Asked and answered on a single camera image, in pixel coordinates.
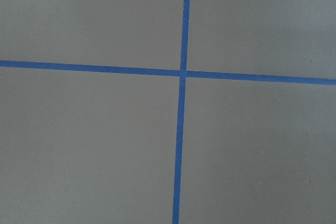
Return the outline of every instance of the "blue painter's tape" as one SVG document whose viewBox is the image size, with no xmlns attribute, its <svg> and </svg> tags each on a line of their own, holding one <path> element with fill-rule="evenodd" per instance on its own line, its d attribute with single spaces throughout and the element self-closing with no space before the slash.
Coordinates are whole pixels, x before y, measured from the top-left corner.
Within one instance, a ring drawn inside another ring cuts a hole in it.
<svg viewBox="0 0 336 224">
<path fill-rule="evenodd" d="M 187 71 L 188 33 L 189 33 L 189 9 L 190 9 L 190 0 L 183 0 L 180 86 L 178 91 L 179 95 L 178 95 L 178 109 L 177 109 L 177 133 L 176 133 L 174 198 L 173 198 L 173 218 L 172 218 L 173 224 L 179 224 L 178 222 L 180 216 L 185 82 Z"/>
<path fill-rule="evenodd" d="M 268 81 L 268 82 L 336 85 L 336 79 L 292 77 L 292 76 L 266 76 L 266 75 L 261 75 L 261 74 L 246 74 L 246 73 L 219 73 L 219 72 L 187 71 L 187 77 L 224 79 L 224 80 Z"/>
<path fill-rule="evenodd" d="M 76 65 L 76 64 L 46 63 L 46 62 L 10 61 L 10 60 L 0 60 L 0 67 L 53 69 L 53 70 L 69 70 L 69 71 L 84 71 L 84 72 L 104 72 L 104 73 L 147 74 L 150 76 L 180 76 L 179 70 L 170 70 L 170 69 L 109 67 L 109 66 Z"/>
</svg>

